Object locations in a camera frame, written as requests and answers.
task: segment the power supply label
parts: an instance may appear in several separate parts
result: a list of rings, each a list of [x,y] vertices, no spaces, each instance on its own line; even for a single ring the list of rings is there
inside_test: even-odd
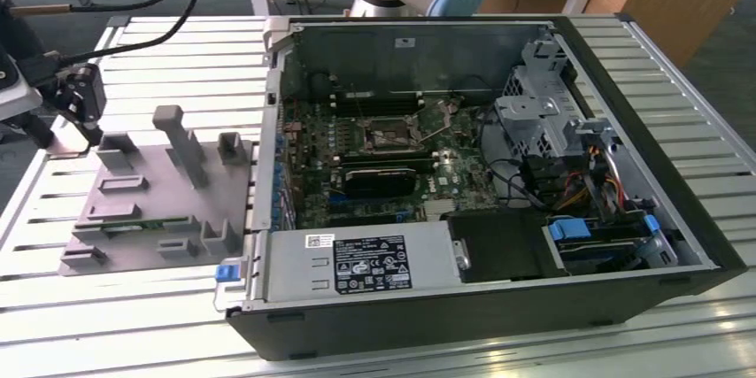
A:
[[[404,236],[334,241],[339,294],[412,288]]]

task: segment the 3d printed holder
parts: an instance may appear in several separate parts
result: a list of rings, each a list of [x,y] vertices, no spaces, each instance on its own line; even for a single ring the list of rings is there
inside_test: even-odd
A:
[[[127,134],[104,135],[60,274],[210,265],[242,252],[252,142],[223,133],[199,143],[182,117],[178,105],[152,116],[171,145],[138,147]]]

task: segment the green circuit board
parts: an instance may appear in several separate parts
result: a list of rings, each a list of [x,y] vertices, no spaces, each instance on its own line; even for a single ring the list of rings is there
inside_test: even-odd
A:
[[[456,210],[494,208],[499,198],[475,146],[471,113],[446,96],[428,96],[415,114],[396,117],[338,117],[326,104],[287,103],[296,228],[426,221],[428,201],[450,200]],[[432,152],[434,168],[418,174],[412,194],[348,199],[335,158],[414,150]]]

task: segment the aluminum table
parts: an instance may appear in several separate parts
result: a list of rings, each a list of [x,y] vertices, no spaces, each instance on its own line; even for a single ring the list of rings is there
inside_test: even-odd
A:
[[[100,47],[162,34],[172,18],[108,27]],[[588,330],[267,362],[212,308],[214,266],[59,277],[58,258],[99,160],[36,154],[0,219],[0,375],[10,377],[734,376],[756,373],[756,156],[632,22],[572,17],[751,271],[627,323]],[[263,18],[199,17],[162,46],[106,58],[107,131],[166,143],[159,104],[202,140],[255,140]],[[602,115],[596,99],[587,102]],[[250,193],[254,213],[254,186]]]

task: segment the blue latch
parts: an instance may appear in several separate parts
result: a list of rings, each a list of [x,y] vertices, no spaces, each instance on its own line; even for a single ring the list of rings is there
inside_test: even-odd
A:
[[[654,214],[647,214],[647,216],[643,218],[643,221],[647,223],[648,230],[652,234],[655,234],[662,229],[659,220]]]
[[[219,265],[215,269],[216,282],[238,282],[242,280],[239,265]]]
[[[548,231],[555,241],[591,237],[591,230],[583,219],[555,220],[555,223],[548,225]]]

